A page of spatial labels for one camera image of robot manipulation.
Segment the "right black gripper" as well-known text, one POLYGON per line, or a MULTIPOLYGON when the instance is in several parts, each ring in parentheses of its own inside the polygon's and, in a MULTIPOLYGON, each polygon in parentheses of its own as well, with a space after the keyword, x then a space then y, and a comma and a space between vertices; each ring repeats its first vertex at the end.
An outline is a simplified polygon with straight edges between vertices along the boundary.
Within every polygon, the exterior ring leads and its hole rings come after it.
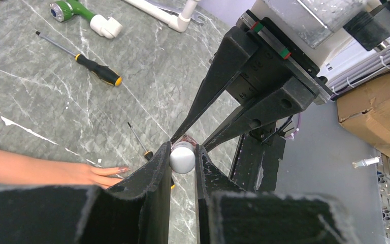
POLYGON ((265 17, 241 17, 223 37, 189 112, 171 137, 176 142, 226 90, 237 107, 203 142, 210 151, 262 126, 326 103, 332 92, 320 67, 265 17))

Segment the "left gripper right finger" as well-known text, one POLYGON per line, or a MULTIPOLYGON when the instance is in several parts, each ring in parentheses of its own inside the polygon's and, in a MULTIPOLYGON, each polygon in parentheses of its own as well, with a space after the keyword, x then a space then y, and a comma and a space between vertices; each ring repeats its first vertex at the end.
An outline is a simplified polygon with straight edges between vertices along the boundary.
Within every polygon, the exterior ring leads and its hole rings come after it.
POLYGON ((360 243, 343 204, 325 194, 247 192, 195 148, 198 243, 360 243))

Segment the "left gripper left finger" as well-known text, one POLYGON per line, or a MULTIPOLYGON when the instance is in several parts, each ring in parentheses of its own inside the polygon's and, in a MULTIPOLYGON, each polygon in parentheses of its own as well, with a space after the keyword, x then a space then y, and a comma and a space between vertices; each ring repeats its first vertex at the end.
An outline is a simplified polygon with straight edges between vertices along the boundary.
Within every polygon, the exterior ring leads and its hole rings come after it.
POLYGON ((0 186, 0 243, 167 243, 171 144, 120 183, 0 186))

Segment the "white nail polish cap brush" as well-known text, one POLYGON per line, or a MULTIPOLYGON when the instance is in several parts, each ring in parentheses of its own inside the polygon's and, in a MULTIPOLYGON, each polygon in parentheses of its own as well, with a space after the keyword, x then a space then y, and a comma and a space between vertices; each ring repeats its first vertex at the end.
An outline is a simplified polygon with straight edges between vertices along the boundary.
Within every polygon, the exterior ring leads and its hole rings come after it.
POLYGON ((194 146, 186 141, 180 141, 172 146, 170 167, 179 174, 191 172, 195 166, 194 146))

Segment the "glitter nail polish bottle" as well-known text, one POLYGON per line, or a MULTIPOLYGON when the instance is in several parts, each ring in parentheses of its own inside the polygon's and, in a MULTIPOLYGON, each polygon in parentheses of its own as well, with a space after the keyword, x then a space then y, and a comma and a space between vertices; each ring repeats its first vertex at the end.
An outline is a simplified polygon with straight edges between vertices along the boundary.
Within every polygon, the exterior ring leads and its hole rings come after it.
POLYGON ((189 149, 195 149, 198 145, 197 141, 188 134, 181 136, 176 142, 173 143, 172 149, 178 147, 187 147, 189 149))

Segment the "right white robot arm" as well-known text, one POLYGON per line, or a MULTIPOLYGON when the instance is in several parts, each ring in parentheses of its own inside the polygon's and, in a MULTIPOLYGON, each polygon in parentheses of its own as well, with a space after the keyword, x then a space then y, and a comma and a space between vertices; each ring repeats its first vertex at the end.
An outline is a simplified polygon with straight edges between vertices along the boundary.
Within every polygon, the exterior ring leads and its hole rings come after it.
POLYGON ((390 1, 255 1, 223 37, 176 142, 223 93, 239 106, 204 141, 211 150, 325 103, 390 67, 390 1))

